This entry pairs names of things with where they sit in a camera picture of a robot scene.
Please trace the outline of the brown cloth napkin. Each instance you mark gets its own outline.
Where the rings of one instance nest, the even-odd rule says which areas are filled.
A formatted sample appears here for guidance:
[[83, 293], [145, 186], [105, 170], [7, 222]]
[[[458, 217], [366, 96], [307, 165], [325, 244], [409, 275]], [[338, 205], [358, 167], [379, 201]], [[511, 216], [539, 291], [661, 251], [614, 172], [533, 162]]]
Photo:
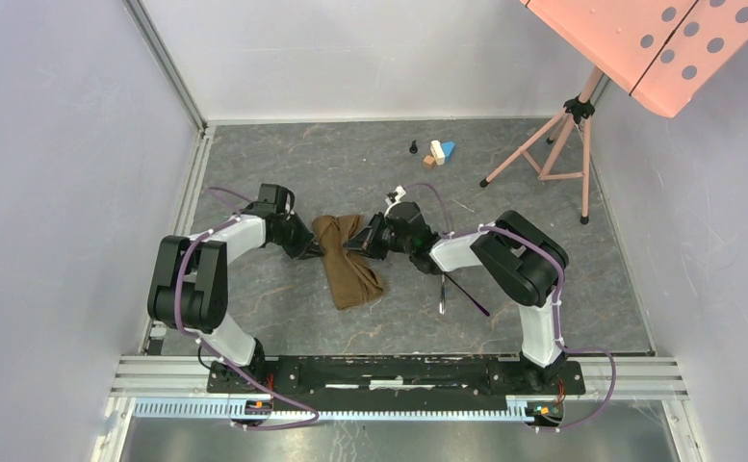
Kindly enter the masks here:
[[364, 227], [361, 215], [325, 215], [312, 221], [312, 229], [323, 250], [323, 267], [335, 307], [347, 310], [377, 300], [384, 282], [367, 260], [344, 248]]

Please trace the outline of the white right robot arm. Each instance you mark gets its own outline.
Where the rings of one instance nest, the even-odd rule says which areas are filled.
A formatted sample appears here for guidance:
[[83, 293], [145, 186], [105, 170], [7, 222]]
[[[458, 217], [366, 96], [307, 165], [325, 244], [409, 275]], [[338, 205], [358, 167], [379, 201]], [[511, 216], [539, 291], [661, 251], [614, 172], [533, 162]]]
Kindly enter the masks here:
[[559, 308], [569, 257], [518, 212], [507, 211], [469, 234], [442, 235], [430, 228], [416, 203], [398, 202], [374, 215], [344, 247], [377, 260], [391, 252], [405, 254], [426, 274], [485, 268], [519, 307], [524, 385], [545, 393], [559, 381], [568, 358]]

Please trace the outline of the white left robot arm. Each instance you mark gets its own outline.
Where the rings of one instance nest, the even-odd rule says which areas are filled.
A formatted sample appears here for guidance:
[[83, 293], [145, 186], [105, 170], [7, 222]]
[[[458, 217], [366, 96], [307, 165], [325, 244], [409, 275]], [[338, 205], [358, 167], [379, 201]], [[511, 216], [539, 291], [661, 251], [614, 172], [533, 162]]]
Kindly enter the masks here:
[[323, 250], [295, 211], [295, 194], [263, 183], [257, 198], [225, 222], [190, 236], [162, 238], [146, 302], [148, 316], [191, 336], [231, 366], [245, 392], [267, 382], [262, 345], [227, 314], [228, 268], [245, 253], [274, 244], [293, 260], [322, 257]]

